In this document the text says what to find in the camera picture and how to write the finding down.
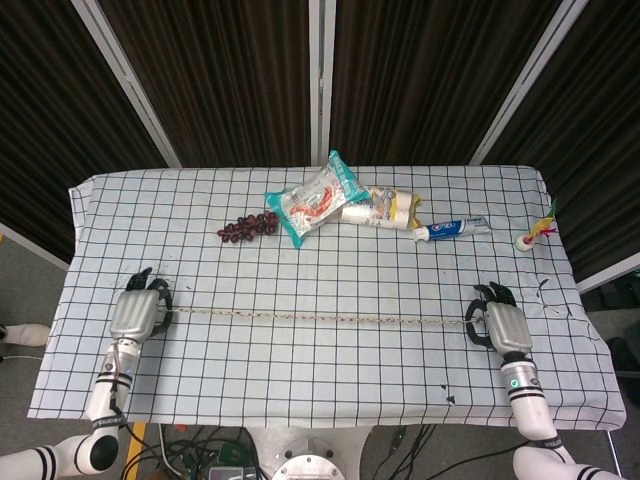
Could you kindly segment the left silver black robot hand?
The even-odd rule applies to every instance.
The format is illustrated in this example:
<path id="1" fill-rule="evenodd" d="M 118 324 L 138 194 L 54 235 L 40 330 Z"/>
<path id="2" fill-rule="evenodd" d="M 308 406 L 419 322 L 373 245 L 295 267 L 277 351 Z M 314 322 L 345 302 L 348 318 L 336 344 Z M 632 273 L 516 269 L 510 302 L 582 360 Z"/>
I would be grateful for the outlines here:
<path id="1" fill-rule="evenodd" d="M 134 274 L 116 303 L 110 325 L 114 340 L 138 344 L 167 332 L 173 321 L 173 297 L 166 280 L 148 282 L 152 268 Z"/>

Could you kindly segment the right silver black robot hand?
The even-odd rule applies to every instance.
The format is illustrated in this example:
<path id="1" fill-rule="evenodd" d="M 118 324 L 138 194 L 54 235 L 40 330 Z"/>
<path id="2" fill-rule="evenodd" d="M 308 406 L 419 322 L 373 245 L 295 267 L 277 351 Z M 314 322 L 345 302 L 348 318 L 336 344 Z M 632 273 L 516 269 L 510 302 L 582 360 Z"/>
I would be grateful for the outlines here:
<path id="1" fill-rule="evenodd" d="M 465 313 L 469 340 L 494 350 L 504 363 L 528 361 L 533 343 L 524 312 L 511 290 L 493 281 L 473 288 L 480 297 L 471 301 Z"/>

